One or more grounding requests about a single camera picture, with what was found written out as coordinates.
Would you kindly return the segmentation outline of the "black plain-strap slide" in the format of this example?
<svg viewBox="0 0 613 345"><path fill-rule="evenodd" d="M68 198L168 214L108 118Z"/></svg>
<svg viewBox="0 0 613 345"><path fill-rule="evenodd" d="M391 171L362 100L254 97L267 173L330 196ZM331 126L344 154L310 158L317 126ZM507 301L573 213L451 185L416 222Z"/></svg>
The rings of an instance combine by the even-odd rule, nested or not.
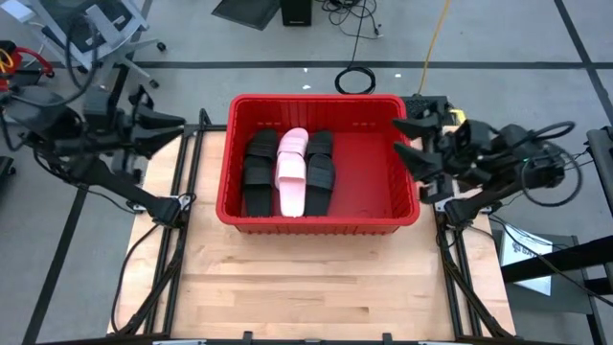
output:
<svg viewBox="0 0 613 345"><path fill-rule="evenodd" d="M306 158L310 159L313 155L323 154L332 158L333 154L333 134L329 130L315 132L309 139L306 147Z"/></svg>
<svg viewBox="0 0 613 345"><path fill-rule="evenodd" d="M310 157L306 169L307 217L323 217L328 214L335 185L335 168L331 158L317 153Z"/></svg>

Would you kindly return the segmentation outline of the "black metal stand beam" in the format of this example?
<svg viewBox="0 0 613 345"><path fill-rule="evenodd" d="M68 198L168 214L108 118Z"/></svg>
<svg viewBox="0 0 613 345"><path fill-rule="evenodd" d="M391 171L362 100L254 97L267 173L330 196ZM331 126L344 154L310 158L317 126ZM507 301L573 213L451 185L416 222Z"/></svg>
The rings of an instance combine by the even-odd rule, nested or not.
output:
<svg viewBox="0 0 613 345"><path fill-rule="evenodd" d="M512 264L502 270L511 307L521 311L577 313L589 326L592 343L606 345L597 300L613 303L613 236L580 244L575 236L545 237L554 243L552 254ZM518 285L521 278L550 278L548 295Z"/></svg>

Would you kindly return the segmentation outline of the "pink slide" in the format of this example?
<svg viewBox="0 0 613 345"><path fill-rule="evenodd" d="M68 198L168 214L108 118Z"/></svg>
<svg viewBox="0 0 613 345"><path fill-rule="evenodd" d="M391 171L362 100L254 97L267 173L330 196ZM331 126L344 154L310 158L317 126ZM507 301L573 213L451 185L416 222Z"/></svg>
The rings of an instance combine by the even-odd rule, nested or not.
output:
<svg viewBox="0 0 613 345"><path fill-rule="evenodd" d="M308 140L309 134L304 128L294 127L281 138L277 154L297 153L304 157L307 151Z"/></svg>
<svg viewBox="0 0 613 345"><path fill-rule="evenodd" d="M307 167L295 152L281 152L277 158L275 184L284 217L301 217L305 211Z"/></svg>

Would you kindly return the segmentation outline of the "red plastic bin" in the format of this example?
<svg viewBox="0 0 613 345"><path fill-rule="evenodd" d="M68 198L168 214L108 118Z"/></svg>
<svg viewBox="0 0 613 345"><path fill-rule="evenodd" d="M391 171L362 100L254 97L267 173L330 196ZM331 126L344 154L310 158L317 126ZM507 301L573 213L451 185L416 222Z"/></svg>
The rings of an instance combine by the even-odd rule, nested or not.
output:
<svg viewBox="0 0 613 345"><path fill-rule="evenodd" d="M392 121L406 116L394 95L265 95L244 94L233 99L227 124L216 214L225 223L249 234L385 235L413 224L420 206L416 184L394 150L394 142L409 140ZM248 217L242 191L248 143L256 132L272 128L278 145L292 128L310 137L318 131L333 134L335 185L328 214L323 217L284 217L275 184L277 158L272 162L272 215Z"/></svg>

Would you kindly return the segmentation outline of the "black aluminium table frame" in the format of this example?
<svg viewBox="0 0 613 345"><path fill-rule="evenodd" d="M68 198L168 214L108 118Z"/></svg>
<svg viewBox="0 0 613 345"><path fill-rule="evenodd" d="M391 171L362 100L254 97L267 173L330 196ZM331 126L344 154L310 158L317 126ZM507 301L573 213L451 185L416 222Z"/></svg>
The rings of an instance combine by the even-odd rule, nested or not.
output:
<svg viewBox="0 0 613 345"><path fill-rule="evenodd" d="M443 231L430 207L392 235L248 235L216 215L224 126L202 120L148 168L195 193L185 223L136 218L116 323L91 345L511 345L488 220Z"/></svg>

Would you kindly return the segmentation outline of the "black perforated box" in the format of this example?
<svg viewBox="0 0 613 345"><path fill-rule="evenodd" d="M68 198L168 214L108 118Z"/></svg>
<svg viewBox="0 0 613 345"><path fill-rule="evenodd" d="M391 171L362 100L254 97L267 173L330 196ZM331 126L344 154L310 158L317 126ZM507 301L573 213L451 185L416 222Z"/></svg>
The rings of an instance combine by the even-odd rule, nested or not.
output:
<svg viewBox="0 0 613 345"><path fill-rule="evenodd" d="M452 123L450 113L451 103L446 96L422 96L414 94L410 97L401 97L406 107L408 118L421 119L430 114L438 113L443 122Z"/></svg>

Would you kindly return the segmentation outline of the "dark floor mat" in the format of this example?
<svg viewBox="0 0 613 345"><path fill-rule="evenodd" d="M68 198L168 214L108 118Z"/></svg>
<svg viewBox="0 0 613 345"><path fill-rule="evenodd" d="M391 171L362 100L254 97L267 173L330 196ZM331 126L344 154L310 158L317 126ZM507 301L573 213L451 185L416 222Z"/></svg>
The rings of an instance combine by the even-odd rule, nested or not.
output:
<svg viewBox="0 0 613 345"><path fill-rule="evenodd" d="M212 15L263 31L280 8L280 0L221 0Z"/></svg>

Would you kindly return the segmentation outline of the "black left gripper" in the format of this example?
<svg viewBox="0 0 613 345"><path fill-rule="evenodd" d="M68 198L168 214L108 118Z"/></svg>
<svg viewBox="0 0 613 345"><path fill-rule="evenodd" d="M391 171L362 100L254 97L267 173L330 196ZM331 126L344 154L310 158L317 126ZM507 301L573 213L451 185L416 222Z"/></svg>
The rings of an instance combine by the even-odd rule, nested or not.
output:
<svg viewBox="0 0 613 345"><path fill-rule="evenodd" d="M154 111L145 104L139 104L136 107L136 116L116 108L112 125L113 133L118 136L119 144L116 149L112 150L111 171L114 173L133 173L135 171L138 157L132 134L137 124L145 128L138 130L138 153L144 157L152 157L166 144L183 134L181 126L185 125L185 119Z"/></svg>

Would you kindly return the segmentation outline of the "white printed paper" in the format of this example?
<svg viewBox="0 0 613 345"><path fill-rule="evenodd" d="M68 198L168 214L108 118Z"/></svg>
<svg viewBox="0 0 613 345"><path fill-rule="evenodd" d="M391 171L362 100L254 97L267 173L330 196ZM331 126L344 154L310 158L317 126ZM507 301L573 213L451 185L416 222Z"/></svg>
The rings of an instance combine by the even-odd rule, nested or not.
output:
<svg viewBox="0 0 613 345"><path fill-rule="evenodd" d="M551 241L526 233L509 224L504 226L499 258L501 266L526 261L535 258L537 254L544 255L552 251ZM542 295L551 295L552 278L550 276L519 281L516 284Z"/></svg>

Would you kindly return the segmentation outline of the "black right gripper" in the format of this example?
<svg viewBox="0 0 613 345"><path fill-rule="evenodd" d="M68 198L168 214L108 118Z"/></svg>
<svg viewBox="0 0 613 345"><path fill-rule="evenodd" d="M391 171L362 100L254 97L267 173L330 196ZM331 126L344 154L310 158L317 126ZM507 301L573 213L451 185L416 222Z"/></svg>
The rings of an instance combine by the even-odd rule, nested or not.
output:
<svg viewBox="0 0 613 345"><path fill-rule="evenodd" d="M407 170L415 180L423 181L423 186L420 188L421 202L435 204L453 197L456 192L452 178L456 179L460 193L472 189L472 185L465 177L468 165L461 161L461 154L455 149L453 132L449 131L445 135L438 133L442 129L438 113L419 119L396 118L392 123L411 140L425 136L422 139L425 152L394 142L394 150ZM443 149L442 154L437 153L439 148Z"/></svg>

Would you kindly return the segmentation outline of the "grey office chair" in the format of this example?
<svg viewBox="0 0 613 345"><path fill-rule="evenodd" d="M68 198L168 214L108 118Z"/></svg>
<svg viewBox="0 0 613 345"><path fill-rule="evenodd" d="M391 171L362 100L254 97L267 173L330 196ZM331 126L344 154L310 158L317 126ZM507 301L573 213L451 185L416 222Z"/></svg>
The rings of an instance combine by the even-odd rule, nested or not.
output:
<svg viewBox="0 0 613 345"><path fill-rule="evenodd" d="M167 50L157 38L136 38L149 24L133 0L4 0L0 9L26 25L61 63L69 53L71 65L86 74L95 60L97 84L105 83L111 70L123 65L146 78L151 87L159 86L128 58L147 46Z"/></svg>

